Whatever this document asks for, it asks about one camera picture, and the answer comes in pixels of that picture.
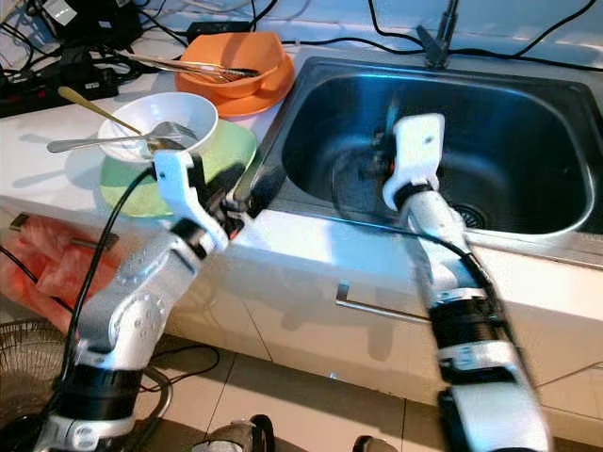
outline orange plate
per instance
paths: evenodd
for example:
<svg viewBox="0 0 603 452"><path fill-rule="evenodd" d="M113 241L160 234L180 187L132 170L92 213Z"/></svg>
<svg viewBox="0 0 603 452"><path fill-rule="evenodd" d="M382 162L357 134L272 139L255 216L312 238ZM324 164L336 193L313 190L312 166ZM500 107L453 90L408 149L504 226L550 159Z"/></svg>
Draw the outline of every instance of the orange plate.
<svg viewBox="0 0 603 452"><path fill-rule="evenodd" d="M295 69L293 61L285 56L283 64L266 77L262 87L254 94L239 99L228 99L219 96L207 87L202 87L183 77L183 73L176 74L176 88L179 91L199 94L209 100L218 109L221 118L233 118L237 116L249 116L278 104L288 93L295 81Z"/></svg>

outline white bowl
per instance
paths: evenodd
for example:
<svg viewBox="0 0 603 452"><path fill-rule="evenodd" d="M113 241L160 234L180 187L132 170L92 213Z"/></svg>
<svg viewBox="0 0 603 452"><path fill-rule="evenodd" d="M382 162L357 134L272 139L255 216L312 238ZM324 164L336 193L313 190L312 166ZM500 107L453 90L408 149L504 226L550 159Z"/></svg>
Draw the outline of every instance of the white bowl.
<svg viewBox="0 0 603 452"><path fill-rule="evenodd" d="M218 126L218 110L204 97L187 92L162 92L142 97L122 106L113 116L133 125L143 134L151 132L160 122L174 121L192 130L199 141L187 148L201 154L211 146ZM116 122L106 120L98 130L98 138L130 137L135 133ZM102 144L111 158L131 164L148 164L150 153L144 140Z"/></svg>

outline green plate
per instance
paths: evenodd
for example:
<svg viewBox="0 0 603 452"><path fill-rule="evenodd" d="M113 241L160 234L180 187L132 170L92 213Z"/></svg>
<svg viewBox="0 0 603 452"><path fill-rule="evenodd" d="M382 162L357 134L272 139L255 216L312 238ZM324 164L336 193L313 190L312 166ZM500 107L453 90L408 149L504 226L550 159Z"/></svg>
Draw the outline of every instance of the green plate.
<svg viewBox="0 0 603 452"><path fill-rule="evenodd" d="M257 139L240 125L219 120L216 136L211 148L204 153L205 181L209 183L219 172L226 170L235 163L247 168L253 160L257 149ZM105 157L101 169L101 196L113 207L122 196L142 167L134 167L111 157ZM122 213L129 217L161 217L170 215L167 204L159 196L157 183L148 177L132 192L123 206Z"/></svg>

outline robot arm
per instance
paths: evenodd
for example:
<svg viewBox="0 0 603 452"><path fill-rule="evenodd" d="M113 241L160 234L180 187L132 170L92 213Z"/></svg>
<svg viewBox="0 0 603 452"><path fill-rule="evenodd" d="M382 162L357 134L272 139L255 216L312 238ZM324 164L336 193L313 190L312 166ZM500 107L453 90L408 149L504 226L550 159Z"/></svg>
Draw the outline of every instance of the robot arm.
<svg viewBox="0 0 603 452"><path fill-rule="evenodd" d="M452 252L423 238L406 241L449 385L438 403L450 450L552 450L527 369L510 328L503 328L507 320L494 286L465 242L460 216L436 191L444 118L403 118L394 132L396 170L383 187L385 202L409 231L456 247Z"/></svg>
<svg viewBox="0 0 603 452"><path fill-rule="evenodd" d="M94 451L134 427L134 404L171 308L228 237L201 204L202 163L186 152L154 157L157 184L181 219L122 263L79 317L73 372L59 389L35 451Z"/></svg>

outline sink drain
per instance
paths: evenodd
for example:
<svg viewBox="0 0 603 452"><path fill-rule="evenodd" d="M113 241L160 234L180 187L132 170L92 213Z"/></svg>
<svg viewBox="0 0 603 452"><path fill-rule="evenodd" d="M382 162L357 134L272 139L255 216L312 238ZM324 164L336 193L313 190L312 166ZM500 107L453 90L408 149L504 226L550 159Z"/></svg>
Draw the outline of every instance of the sink drain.
<svg viewBox="0 0 603 452"><path fill-rule="evenodd" d="M484 214L475 207L466 204L453 204L452 208L459 213L467 228L484 229L486 227Z"/></svg>

